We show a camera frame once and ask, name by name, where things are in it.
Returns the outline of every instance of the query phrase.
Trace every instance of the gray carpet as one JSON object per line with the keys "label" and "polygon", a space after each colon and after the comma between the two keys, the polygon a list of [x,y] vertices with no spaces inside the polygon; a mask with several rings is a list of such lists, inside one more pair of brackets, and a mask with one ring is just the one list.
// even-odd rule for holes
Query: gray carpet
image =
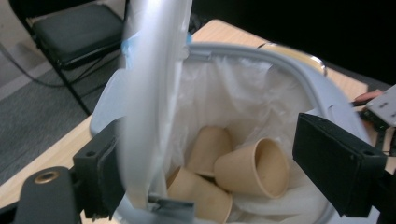
{"label": "gray carpet", "polygon": [[[107,56],[92,75],[75,85],[79,93],[106,83],[120,66],[119,52]],[[86,67],[68,73],[75,78]],[[53,69],[39,80],[61,83]],[[93,111],[103,88],[83,98]],[[0,185],[52,146],[86,118],[66,88],[30,82],[0,101]]]}

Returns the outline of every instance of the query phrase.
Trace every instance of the chair seat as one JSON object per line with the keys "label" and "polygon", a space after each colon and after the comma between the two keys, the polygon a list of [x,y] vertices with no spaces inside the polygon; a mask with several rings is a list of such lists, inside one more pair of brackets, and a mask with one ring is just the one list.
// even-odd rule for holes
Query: chair seat
{"label": "chair seat", "polygon": [[67,69],[118,49],[123,21],[107,6],[93,4],[47,17],[33,29],[42,48]]}

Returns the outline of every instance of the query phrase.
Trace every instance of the trash can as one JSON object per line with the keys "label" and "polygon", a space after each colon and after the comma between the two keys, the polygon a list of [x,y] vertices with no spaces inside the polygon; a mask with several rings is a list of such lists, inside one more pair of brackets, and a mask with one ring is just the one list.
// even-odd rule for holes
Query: trash can
{"label": "trash can", "polygon": [[[148,5],[133,69],[120,69],[108,81],[90,125],[96,134],[124,116],[134,124],[145,124],[131,130],[135,133],[128,136],[131,151],[120,153],[127,194],[115,218],[126,223],[154,223],[150,222],[155,220],[152,214],[130,202],[147,197],[152,186],[133,180],[164,180],[185,165],[199,130],[214,125],[229,130],[235,147],[262,137],[275,139],[290,165],[290,185],[284,197],[269,200],[233,194],[228,222],[376,222],[374,208],[368,218],[339,217],[291,156],[299,113],[328,119],[369,142],[360,118],[329,79],[317,69],[271,50],[218,43],[186,45],[191,1],[148,1]],[[160,140],[151,144],[144,139],[145,133],[152,133],[152,142]],[[138,148],[144,144],[145,150]],[[166,197],[160,189],[157,192]]]}

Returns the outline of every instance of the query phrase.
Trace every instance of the plastic bag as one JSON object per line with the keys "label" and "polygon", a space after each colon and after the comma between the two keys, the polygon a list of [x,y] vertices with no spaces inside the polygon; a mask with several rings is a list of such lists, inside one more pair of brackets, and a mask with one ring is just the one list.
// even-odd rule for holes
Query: plastic bag
{"label": "plastic bag", "polygon": [[172,153],[163,170],[169,176],[186,164],[196,135],[206,125],[227,128],[234,148],[270,137],[288,156],[289,189],[276,200],[234,194],[228,222],[312,223],[321,216],[327,200],[291,156],[298,114],[311,109],[304,88],[280,67],[232,56],[188,59],[183,64],[169,141]]}

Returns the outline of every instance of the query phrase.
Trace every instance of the chair leg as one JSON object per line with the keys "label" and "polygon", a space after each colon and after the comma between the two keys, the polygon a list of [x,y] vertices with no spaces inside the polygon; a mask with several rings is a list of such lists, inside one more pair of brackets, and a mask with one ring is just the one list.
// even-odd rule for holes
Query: chair leg
{"label": "chair leg", "polygon": [[81,107],[81,109],[85,112],[85,114],[87,114],[87,116],[89,116],[91,114],[91,111],[84,104],[84,102],[82,102],[81,97],[79,97],[77,92],[73,89],[72,85],[69,83],[69,81],[67,80],[66,76],[61,71],[61,69],[59,69],[56,66],[52,66],[52,67],[55,69],[56,73],[61,78],[61,80],[64,83],[64,85],[66,86],[66,88],[72,93],[73,97],[76,99],[76,101],[79,104],[79,106]]}

